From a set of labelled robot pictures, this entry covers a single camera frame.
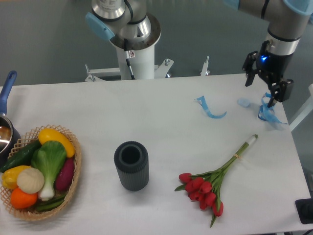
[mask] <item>wicker basket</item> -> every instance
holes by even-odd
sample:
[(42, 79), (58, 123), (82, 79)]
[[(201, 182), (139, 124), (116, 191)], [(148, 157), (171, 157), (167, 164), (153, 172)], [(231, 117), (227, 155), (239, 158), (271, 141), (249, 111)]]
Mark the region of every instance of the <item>wicker basket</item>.
[(16, 210), (13, 208), (13, 206), (10, 203), (11, 199), (11, 192), (12, 190), (4, 188), (1, 186), (0, 188), (0, 199), (3, 201), (3, 204), (5, 205), (5, 208), (7, 211), (9, 211), (10, 214), (14, 215), (16, 218), (20, 218), (27, 221), (35, 221), (35, 220), (42, 220), (49, 218), (59, 211), (61, 211), (71, 200), (76, 187), (78, 183), (78, 178), (81, 170), (81, 163), (82, 163), (82, 155), (81, 155), (81, 149), (80, 144), (76, 138), (76, 136), (66, 128), (62, 126), (54, 126), (54, 125), (47, 125), (42, 127), (37, 127), (35, 129), (32, 129), (30, 132), (27, 132), (25, 136), (22, 136), (21, 139), (18, 140), (18, 142), (14, 145), (14, 148), (11, 150), (11, 153), (9, 157), (11, 157), (14, 153), (18, 152), (22, 147), (27, 145), (28, 143), (36, 140), (38, 138), (39, 132), (44, 128), (52, 128), (59, 132), (61, 132), (63, 135), (65, 135), (74, 145), (75, 147), (75, 156), (74, 156), (74, 164), (75, 164), (75, 171), (74, 171), (74, 177), (72, 180), (72, 184), (67, 191), (67, 194), (65, 196), (64, 202), (57, 208), (46, 211), (46, 212), (36, 212), (33, 207), (23, 209), (23, 210)]

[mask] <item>bok choy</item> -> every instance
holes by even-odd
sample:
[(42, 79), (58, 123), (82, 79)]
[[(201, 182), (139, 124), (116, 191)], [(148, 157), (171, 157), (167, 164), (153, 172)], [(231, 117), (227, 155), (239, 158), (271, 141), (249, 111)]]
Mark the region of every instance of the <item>bok choy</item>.
[(45, 184), (38, 192), (42, 201), (47, 201), (54, 196), (53, 184), (62, 169), (67, 157), (67, 152), (58, 141), (47, 141), (38, 152), (33, 155), (31, 165), (41, 171)]

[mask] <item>black cylindrical vase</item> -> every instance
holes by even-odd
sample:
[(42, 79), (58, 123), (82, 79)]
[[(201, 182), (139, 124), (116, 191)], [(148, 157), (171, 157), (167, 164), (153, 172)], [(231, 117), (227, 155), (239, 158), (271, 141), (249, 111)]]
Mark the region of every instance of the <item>black cylindrical vase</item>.
[(121, 144), (114, 154), (114, 163), (124, 188), (138, 191), (149, 181), (149, 161), (146, 148), (135, 141)]

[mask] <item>tulip bouquet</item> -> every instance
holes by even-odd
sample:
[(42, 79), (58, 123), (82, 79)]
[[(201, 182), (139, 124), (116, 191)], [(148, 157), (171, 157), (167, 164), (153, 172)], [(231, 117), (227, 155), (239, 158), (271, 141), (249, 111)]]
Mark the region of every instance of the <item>tulip bouquet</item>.
[(192, 175), (191, 173), (183, 173), (179, 175), (180, 181), (183, 183), (178, 186), (175, 191), (185, 190), (192, 201), (200, 203), (200, 209), (205, 210), (212, 208), (213, 216), (210, 227), (213, 226), (217, 217), (221, 216), (224, 210), (221, 201), (221, 185), (223, 178), (234, 161), (241, 157), (241, 154), (258, 138), (258, 135), (251, 136), (231, 157), (227, 163), (220, 168), (203, 174)]

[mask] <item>yellow bell pepper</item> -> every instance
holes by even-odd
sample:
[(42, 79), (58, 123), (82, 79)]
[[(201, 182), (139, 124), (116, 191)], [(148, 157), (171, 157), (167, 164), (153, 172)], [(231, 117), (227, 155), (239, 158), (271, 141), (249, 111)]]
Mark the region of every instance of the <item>yellow bell pepper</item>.
[(72, 142), (69, 141), (65, 135), (55, 129), (45, 128), (41, 130), (38, 134), (38, 139), (41, 144), (44, 144), (47, 141), (58, 141), (64, 146), (68, 158), (71, 158), (75, 155), (75, 147)]
[(16, 189), (18, 185), (16, 181), (18, 179), (18, 175), (25, 169), (30, 168), (28, 165), (20, 165), (11, 169), (6, 170), (2, 175), (2, 185), (8, 189)]

